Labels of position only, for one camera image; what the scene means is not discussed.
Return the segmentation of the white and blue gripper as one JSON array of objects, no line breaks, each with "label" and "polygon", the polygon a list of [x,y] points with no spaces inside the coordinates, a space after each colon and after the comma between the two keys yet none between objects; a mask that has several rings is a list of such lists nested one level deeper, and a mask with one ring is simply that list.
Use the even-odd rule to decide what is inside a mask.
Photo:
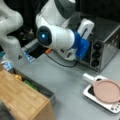
[{"label": "white and blue gripper", "polygon": [[75,58],[82,59],[90,45],[87,40],[88,36],[94,28],[94,23],[88,19],[83,19],[78,30],[75,32],[75,43],[72,48],[65,52],[66,60],[74,60]]}]

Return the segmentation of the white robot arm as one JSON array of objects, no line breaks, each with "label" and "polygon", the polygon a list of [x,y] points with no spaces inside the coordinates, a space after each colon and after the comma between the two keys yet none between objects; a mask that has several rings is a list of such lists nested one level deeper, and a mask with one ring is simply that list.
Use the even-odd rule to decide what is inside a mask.
[{"label": "white robot arm", "polygon": [[[84,58],[90,46],[87,38],[94,28],[94,23],[86,18],[81,21],[77,30],[64,26],[74,14],[75,7],[75,0],[49,0],[35,19],[39,43],[56,50],[65,60]],[[19,41],[10,36],[11,32],[22,25],[20,13],[10,9],[4,0],[0,0],[0,46],[11,61],[24,56]]]}]

